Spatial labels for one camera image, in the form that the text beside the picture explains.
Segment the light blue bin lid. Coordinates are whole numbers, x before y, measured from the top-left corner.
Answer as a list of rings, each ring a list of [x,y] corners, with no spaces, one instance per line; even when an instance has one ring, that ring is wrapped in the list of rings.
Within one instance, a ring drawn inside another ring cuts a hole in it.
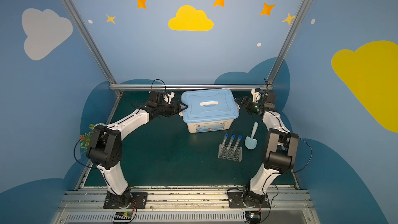
[[[188,106],[182,111],[187,124],[234,120],[239,116],[234,95],[229,89],[186,91],[181,102]]]

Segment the clear test tube rack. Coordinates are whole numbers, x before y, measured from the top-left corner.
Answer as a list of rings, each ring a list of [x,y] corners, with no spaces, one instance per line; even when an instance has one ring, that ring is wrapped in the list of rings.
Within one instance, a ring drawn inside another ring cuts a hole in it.
[[[241,162],[242,148],[237,147],[235,150],[234,147],[232,147],[228,149],[228,145],[219,144],[218,158]]]

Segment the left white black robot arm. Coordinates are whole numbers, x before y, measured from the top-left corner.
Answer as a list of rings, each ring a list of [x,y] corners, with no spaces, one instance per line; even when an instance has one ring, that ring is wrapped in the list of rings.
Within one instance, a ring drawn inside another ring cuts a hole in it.
[[[150,97],[126,117],[108,124],[96,125],[86,156],[100,171],[107,184],[105,208],[127,209],[134,203],[131,188],[121,168],[122,141],[133,131],[162,115],[171,117],[188,109],[181,101],[173,101],[172,91],[150,91]]]

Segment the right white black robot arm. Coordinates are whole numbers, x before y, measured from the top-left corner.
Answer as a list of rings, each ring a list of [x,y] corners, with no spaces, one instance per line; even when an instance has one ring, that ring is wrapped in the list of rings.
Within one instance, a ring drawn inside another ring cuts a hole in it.
[[[293,169],[300,137],[284,125],[274,101],[263,100],[261,89],[251,90],[252,96],[237,98],[241,109],[260,115],[267,127],[267,136],[261,153],[261,165],[243,193],[243,203],[248,208],[261,205],[267,197],[271,183],[283,173]]]

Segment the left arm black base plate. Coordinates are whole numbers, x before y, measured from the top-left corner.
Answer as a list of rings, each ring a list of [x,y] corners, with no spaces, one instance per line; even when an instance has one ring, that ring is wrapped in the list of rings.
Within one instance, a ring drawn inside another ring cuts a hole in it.
[[[127,192],[120,196],[107,192],[103,209],[144,209],[147,197],[146,192]]]

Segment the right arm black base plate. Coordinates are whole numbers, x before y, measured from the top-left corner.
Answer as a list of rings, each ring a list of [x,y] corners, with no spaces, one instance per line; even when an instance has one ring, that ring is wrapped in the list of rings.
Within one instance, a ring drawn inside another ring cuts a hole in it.
[[[229,208],[270,208],[268,195],[259,195],[250,190],[232,188],[226,192]]]

